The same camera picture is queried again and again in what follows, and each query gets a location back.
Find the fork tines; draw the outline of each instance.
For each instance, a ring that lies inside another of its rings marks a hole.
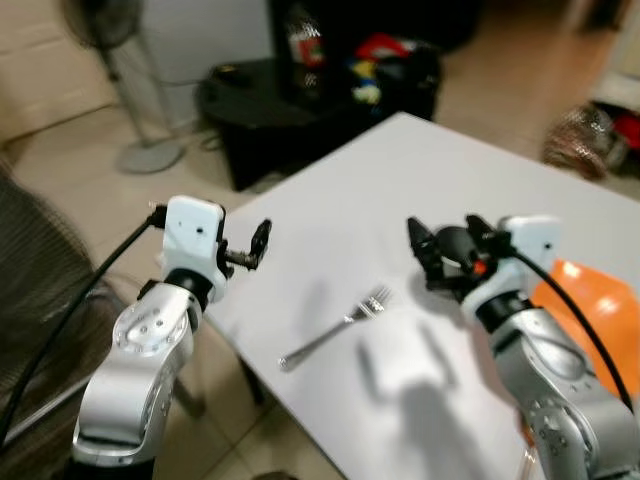
[[[373,290],[366,300],[360,303],[360,307],[368,316],[375,316],[384,311],[384,305],[391,296],[391,289],[381,285]]]

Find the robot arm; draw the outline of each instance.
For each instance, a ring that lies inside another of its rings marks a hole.
[[[271,222],[260,225],[251,252],[230,252],[224,209],[189,197],[169,201],[163,282],[143,289],[113,329],[113,343],[85,391],[68,478],[151,478],[174,381],[193,352],[193,335],[209,302],[224,295],[233,268],[255,269]]]
[[[547,479],[640,478],[632,412],[598,382],[586,354],[552,316],[531,304],[526,267],[492,255],[493,248],[485,248],[492,229],[479,217],[467,221],[467,228],[434,235],[409,219],[412,249],[427,272],[427,288],[452,292],[465,318],[480,321],[490,335],[499,375],[531,428]],[[550,217],[513,217],[499,230],[550,270],[558,227]]]

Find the fork handle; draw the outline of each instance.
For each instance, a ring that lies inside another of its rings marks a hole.
[[[280,366],[280,370],[284,372],[290,372],[291,370],[296,368],[298,365],[300,365],[300,363],[302,363],[302,361],[305,358],[311,355],[311,353],[313,353],[320,345],[322,345],[324,342],[326,342],[330,338],[333,338],[335,335],[337,335],[339,332],[341,332],[348,326],[353,325],[353,323],[355,322],[351,317],[344,317],[342,322],[336,324],[334,327],[327,330],[322,335],[318,336],[314,340],[311,340],[306,345],[289,353],[288,355],[281,357],[278,360],[278,365]]]

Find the red object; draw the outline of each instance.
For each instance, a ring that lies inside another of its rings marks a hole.
[[[615,119],[613,127],[627,139],[629,148],[640,150],[640,118],[632,113],[623,113]]]
[[[473,264],[473,273],[475,273],[476,275],[484,275],[485,273],[487,273],[487,264],[482,260],[476,260],[476,262]]]
[[[299,42],[298,47],[300,48],[302,63],[304,63],[307,68],[318,68],[324,65],[324,50],[322,49],[322,42],[318,37],[307,38]]]
[[[386,33],[374,33],[356,50],[356,57],[377,61],[385,57],[406,58],[411,52],[402,43]]]

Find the fan base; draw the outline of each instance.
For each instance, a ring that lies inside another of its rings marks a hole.
[[[116,166],[124,173],[156,173],[173,166],[184,154],[184,148],[175,140],[158,140],[149,145],[134,143],[125,148]]]

